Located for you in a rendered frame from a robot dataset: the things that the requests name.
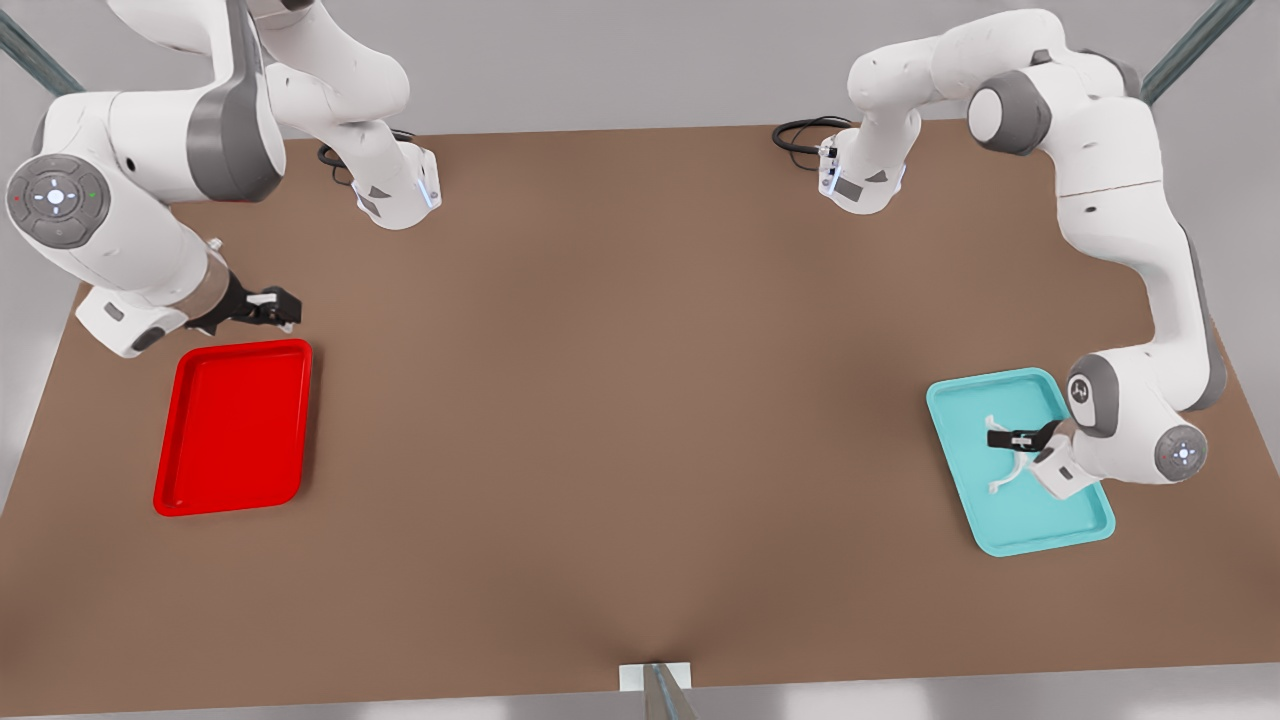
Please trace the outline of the turquoise plastic tray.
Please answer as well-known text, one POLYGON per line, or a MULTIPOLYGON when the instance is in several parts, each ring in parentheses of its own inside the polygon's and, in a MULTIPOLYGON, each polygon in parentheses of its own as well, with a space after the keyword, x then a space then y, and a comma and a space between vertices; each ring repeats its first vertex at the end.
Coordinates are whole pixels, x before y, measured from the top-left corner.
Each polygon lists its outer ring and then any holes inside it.
POLYGON ((941 380, 928 388, 925 404, 974 541, 986 553, 1034 553, 1114 533, 1116 519, 1100 484, 1059 500, 1037 482, 1029 464, 997 495, 988 493, 987 484, 1011 469, 1012 455, 987 446, 986 416, 1011 430, 1065 419, 1068 405, 1051 374, 1023 368, 941 380))

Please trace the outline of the silver frame post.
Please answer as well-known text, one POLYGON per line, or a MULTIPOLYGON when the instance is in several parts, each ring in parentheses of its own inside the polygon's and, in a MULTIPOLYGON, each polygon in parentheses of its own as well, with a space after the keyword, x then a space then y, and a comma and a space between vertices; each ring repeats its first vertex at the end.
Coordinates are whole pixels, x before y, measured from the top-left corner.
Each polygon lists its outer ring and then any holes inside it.
POLYGON ((701 720, 687 697, 692 688, 690 662, 623 664, 620 692, 641 692, 644 720, 701 720))
POLYGON ((1143 78, 1140 100, 1155 105, 1253 4, 1254 0, 1213 0, 1143 78))
POLYGON ((83 85, 3 9, 0 50, 54 97, 84 92, 83 85))

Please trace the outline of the white drainage pipe clamp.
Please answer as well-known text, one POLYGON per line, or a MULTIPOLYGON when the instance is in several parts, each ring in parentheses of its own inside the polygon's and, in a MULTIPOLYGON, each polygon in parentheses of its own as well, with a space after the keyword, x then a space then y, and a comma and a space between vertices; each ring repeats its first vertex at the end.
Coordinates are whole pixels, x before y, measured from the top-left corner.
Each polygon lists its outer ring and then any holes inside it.
MULTIPOLYGON (((987 415, 986 416, 986 419, 984 419, 986 430, 987 430, 987 421, 988 420, 995 420, 995 416, 993 415, 987 415)), ((1012 455, 1011 469, 1001 479, 991 480, 987 484, 987 489, 988 489, 989 495, 997 495, 1004 486, 1006 486, 1006 484, 1016 480, 1021 475, 1021 473, 1028 468, 1028 465, 1030 464, 1030 456, 1033 454, 1020 454, 1020 452, 1014 452, 1011 450, 1007 450, 1007 451, 1012 455)))

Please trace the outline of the red plastic tray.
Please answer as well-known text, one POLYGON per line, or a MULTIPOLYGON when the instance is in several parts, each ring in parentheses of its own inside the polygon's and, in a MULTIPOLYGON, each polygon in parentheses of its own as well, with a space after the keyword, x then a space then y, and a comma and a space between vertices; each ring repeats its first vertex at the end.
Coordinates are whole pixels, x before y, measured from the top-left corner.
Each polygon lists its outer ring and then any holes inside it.
POLYGON ((268 509, 302 484, 314 368, 303 340, 196 348, 177 364, 154 509, 268 509))

